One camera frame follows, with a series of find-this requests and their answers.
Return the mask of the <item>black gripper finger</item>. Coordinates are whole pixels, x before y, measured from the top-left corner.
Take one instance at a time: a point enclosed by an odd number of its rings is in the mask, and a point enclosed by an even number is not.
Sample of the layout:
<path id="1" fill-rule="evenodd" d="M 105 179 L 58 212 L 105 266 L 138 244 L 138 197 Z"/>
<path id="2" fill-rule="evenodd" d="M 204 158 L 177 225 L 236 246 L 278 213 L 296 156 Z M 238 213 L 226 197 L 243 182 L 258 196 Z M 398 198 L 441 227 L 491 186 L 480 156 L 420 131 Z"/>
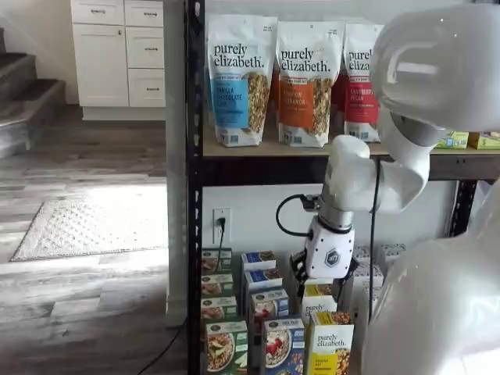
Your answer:
<path id="1" fill-rule="evenodd" d="M 290 256 L 289 265 L 295 279 L 295 297 L 301 299 L 304 293 L 305 282 L 308 280 L 306 272 L 306 252 L 299 252 Z"/>
<path id="2" fill-rule="evenodd" d="M 352 277 L 355 270 L 358 268 L 358 266 L 359 262 L 355 258 L 351 258 L 351 262 L 346 275 L 341 279 L 334 280 L 334 299 L 336 303 L 340 302 L 343 289 L 347 284 L 348 280 Z"/>

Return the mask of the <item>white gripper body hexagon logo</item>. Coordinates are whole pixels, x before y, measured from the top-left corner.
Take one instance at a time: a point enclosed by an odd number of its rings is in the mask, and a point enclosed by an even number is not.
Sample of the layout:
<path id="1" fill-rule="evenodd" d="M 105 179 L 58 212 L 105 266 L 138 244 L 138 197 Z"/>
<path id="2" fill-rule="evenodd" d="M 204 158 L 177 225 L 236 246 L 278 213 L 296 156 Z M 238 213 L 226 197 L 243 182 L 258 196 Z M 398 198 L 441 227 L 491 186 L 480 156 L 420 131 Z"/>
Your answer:
<path id="1" fill-rule="evenodd" d="M 355 230 L 334 230 L 314 216 L 305 240 L 305 271 L 312 279 L 341 279 L 348 273 Z"/>

